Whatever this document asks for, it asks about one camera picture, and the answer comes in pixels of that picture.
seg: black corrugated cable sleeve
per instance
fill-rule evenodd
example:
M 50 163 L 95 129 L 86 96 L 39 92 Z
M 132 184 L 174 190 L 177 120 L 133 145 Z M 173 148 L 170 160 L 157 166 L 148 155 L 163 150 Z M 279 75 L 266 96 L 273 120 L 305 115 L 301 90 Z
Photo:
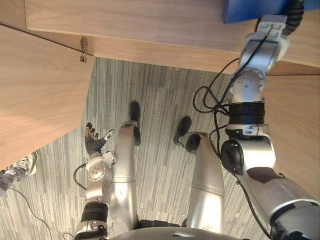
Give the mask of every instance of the black corrugated cable sleeve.
M 304 15 L 304 0 L 292 0 L 284 10 L 284 14 L 287 15 L 286 26 L 282 30 L 282 34 L 289 36 L 300 25 Z

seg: person's foot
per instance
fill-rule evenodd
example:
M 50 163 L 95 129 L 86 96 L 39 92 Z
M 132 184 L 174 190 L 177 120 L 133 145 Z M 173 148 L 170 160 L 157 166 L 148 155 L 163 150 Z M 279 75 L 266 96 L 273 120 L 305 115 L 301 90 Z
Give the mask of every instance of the person's foot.
M 38 158 L 38 153 L 34 151 L 8 167 L 5 174 L 16 178 L 17 181 L 22 181 L 27 176 L 31 176 L 36 173 L 36 161 Z
M 140 134 L 140 128 L 139 128 L 139 120 L 140 120 L 140 106 L 139 103 L 136 101 L 133 101 L 130 103 L 130 120 L 136 121 L 138 124 L 137 126 L 133 127 L 133 133 L 134 133 L 134 145 L 137 147 L 141 143 L 141 134 Z
M 178 141 L 178 138 L 184 136 L 189 131 L 191 127 L 191 123 L 192 121 L 189 116 L 185 116 L 184 118 L 181 119 L 173 138 L 173 142 L 175 145 L 178 145 L 178 146 L 181 145 L 181 142 Z

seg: black rubber foot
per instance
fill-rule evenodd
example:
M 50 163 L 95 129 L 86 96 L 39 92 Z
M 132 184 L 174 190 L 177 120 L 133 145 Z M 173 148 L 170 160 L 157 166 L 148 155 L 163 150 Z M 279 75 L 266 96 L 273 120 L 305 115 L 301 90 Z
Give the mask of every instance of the black rubber foot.
M 130 120 L 139 121 L 140 120 L 140 106 L 139 103 L 133 101 L 130 103 Z
M 134 135 L 134 146 L 138 147 L 141 143 L 141 134 L 139 127 L 133 127 L 133 135 Z
M 133 128 L 134 133 L 134 146 L 137 147 L 141 143 L 141 134 L 140 134 L 140 128 L 139 128 L 139 120 L 140 120 L 140 106 L 139 103 L 136 101 L 133 101 L 130 103 L 130 120 L 137 121 L 138 127 Z
M 178 145 L 178 146 L 181 145 L 181 142 L 178 141 L 178 138 L 185 135 L 189 131 L 191 127 L 191 123 L 192 121 L 189 116 L 185 116 L 184 118 L 181 119 L 173 138 L 173 142 L 175 145 Z
M 187 226 L 187 219 L 183 220 L 181 227 L 185 228 Z

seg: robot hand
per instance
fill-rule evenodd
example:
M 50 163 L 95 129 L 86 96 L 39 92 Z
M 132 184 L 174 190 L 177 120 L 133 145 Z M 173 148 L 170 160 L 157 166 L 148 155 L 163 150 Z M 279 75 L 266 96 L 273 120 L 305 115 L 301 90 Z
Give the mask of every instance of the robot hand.
M 84 130 L 84 142 L 85 149 L 91 159 L 102 156 L 101 149 L 106 144 L 107 140 L 114 134 L 114 130 L 111 129 L 102 138 L 98 139 L 99 134 L 95 133 L 95 128 L 88 122 Z

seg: black wire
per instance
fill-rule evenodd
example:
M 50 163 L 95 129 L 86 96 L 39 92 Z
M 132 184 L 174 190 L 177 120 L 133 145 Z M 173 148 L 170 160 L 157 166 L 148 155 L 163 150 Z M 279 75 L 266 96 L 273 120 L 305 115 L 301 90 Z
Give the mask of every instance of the black wire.
M 64 240 L 67 240 L 67 239 L 65 238 L 65 234 L 70 235 L 70 236 L 72 237 L 72 239 L 74 239 L 74 236 L 73 236 L 71 233 L 69 233 L 69 232 L 64 232 L 64 233 L 62 233 L 62 237 L 63 237 Z
M 239 185 L 241 186 L 242 190 L 243 190 L 244 196 L 245 196 L 245 198 L 246 198 L 246 201 L 248 202 L 249 208 L 250 208 L 250 210 L 251 210 L 251 212 L 252 212 L 252 215 L 253 215 L 255 221 L 258 223 L 258 225 L 259 225 L 259 227 L 261 228 L 261 230 L 263 231 L 263 233 L 264 233 L 269 239 L 272 240 L 271 235 L 270 235 L 270 234 L 268 233 L 268 231 L 265 229 L 265 226 L 262 224 L 262 222 L 260 221 L 259 217 L 257 216 L 256 211 L 254 210 L 254 207 L 253 207 L 253 205 L 252 205 L 252 203 L 251 203 L 251 200 L 250 200 L 250 197 L 249 197 L 249 195 L 248 195 L 247 190 L 245 189 L 245 187 L 242 185 L 242 183 L 241 183 L 239 180 L 237 181 L 237 184 L 239 184 Z
M 229 89 L 232 87 L 232 85 L 234 84 L 235 80 L 237 79 L 238 75 L 247 67 L 247 65 L 250 63 L 250 61 L 252 60 L 252 58 L 255 56 L 255 54 L 258 52 L 258 50 L 260 49 L 260 47 L 262 46 L 262 44 L 266 41 L 267 37 L 269 36 L 269 33 L 259 42 L 258 46 L 255 48 L 255 50 L 252 52 L 252 54 L 250 55 L 250 57 L 248 58 L 248 60 L 244 63 L 244 65 L 234 74 L 234 76 L 230 79 L 227 87 L 225 88 L 224 92 L 223 92 L 223 95 L 220 99 L 220 101 L 216 98 L 216 96 L 214 95 L 214 93 L 212 92 L 211 90 L 211 87 L 212 85 L 214 84 L 214 82 L 217 80 L 217 78 L 221 75 L 221 73 L 227 68 L 229 67 L 232 63 L 236 62 L 237 60 L 239 60 L 239 58 L 236 58 L 232 61 L 230 61 L 218 74 L 217 76 L 215 76 L 215 78 L 212 80 L 212 82 L 210 83 L 209 86 L 201 86 L 194 94 L 194 97 L 193 97 L 193 101 L 192 101 L 192 105 L 193 105 L 193 108 L 201 113 L 201 114 L 208 114 L 208 113 L 213 113 L 213 118 L 214 118 L 214 130 L 209 134 L 209 142 L 210 142 L 210 145 L 214 151 L 214 153 L 218 156 L 218 158 L 221 160 L 221 152 L 220 152 L 220 130 L 221 129 L 224 129 L 227 124 L 223 125 L 223 126 L 218 126 L 218 120 L 217 120 L 217 114 L 220 113 L 220 114 L 223 114 L 223 115 L 226 115 L 228 116 L 229 115 L 229 111 L 226 109 L 226 107 L 228 107 L 229 105 L 228 104 L 223 104 L 224 102 L 226 102 L 227 100 L 225 100 L 227 94 L 228 94 L 228 91 Z M 203 100 L 202 100 L 202 103 L 204 105 L 205 108 L 207 108 L 208 110 L 200 110 L 199 108 L 197 108 L 196 106 L 196 98 L 197 98 L 197 95 L 199 94 L 199 92 L 202 90 L 202 89 L 206 89 L 206 92 L 204 94 L 204 97 L 203 97 Z M 213 98 L 213 100 L 216 102 L 216 105 L 215 106 L 209 106 L 207 103 L 206 103 L 206 99 L 207 99 L 207 96 L 208 94 Z M 213 133 L 216 132 L 216 147 L 214 146 L 213 142 L 212 142 L 212 135 Z M 250 197 L 246 191 L 246 189 L 244 188 L 244 186 L 242 185 L 242 183 L 238 180 L 238 184 L 241 186 L 243 192 L 244 192 L 244 195 L 245 195 L 245 198 L 248 202 L 248 205 L 249 205 L 249 208 L 252 212 L 252 215 L 254 217 L 254 219 L 256 220 L 256 222 L 258 223 L 258 225 L 260 226 L 260 228 L 262 229 L 263 233 L 269 238 L 269 239 L 272 239 L 271 238 L 271 235 L 268 233 L 268 231 L 265 229 L 265 227 L 263 226 L 263 224 L 261 223 L 261 221 L 259 220 L 254 208 L 253 208 L 253 205 L 251 203 L 251 200 L 250 200 Z
M 23 195 L 23 194 L 22 194 L 20 191 L 18 191 L 17 189 L 14 189 L 14 188 L 11 188 L 11 187 L 9 187 L 9 189 L 16 191 L 18 194 L 20 194 L 20 195 L 24 198 L 24 200 L 26 201 L 26 204 L 27 204 L 28 207 L 29 207 L 29 210 L 30 210 L 31 214 L 32 214 L 36 219 L 38 219 L 39 221 L 43 222 L 43 223 L 45 224 L 45 226 L 48 228 L 49 234 L 50 234 L 50 238 L 51 238 L 51 240 L 52 240 L 51 230 L 50 230 L 48 224 L 47 224 L 44 220 L 42 220 L 41 218 L 37 217 L 37 216 L 34 214 L 34 212 L 32 211 L 31 206 L 30 206 L 27 198 L 25 197 L 25 195 Z
M 212 80 L 212 82 L 210 83 L 210 85 L 209 85 L 209 90 L 211 91 L 211 87 L 212 87 L 212 85 L 214 84 L 214 82 L 217 80 L 217 78 L 231 65 L 231 64 L 233 64 L 234 62 L 236 62 L 236 61 L 238 61 L 239 60 L 239 58 L 235 58 L 235 59 L 233 59 L 232 61 L 230 61 L 227 65 L 225 65 L 224 66 L 224 68 L 222 68 L 222 70 L 214 77 L 214 79 Z M 204 97 L 203 97 L 203 105 L 206 107 L 206 108 L 211 108 L 211 107 L 209 107 L 207 104 L 206 104 L 206 99 L 207 99 L 207 95 L 208 95 L 208 92 L 206 92 L 205 94 L 204 94 Z
M 73 180 L 74 180 L 74 182 L 75 182 L 79 187 L 81 187 L 81 188 L 84 189 L 84 190 L 87 190 L 87 188 L 86 188 L 85 186 L 83 186 L 80 182 L 78 182 L 78 180 L 77 180 L 77 172 L 79 171 L 79 169 L 85 167 L 86 165 L 87 165 L 87 163 L 81 164 L 81 165 L 78 166 L 78 167 L 76 168 L 76 170 L 74 170 L 74 172 L 73 172 Z

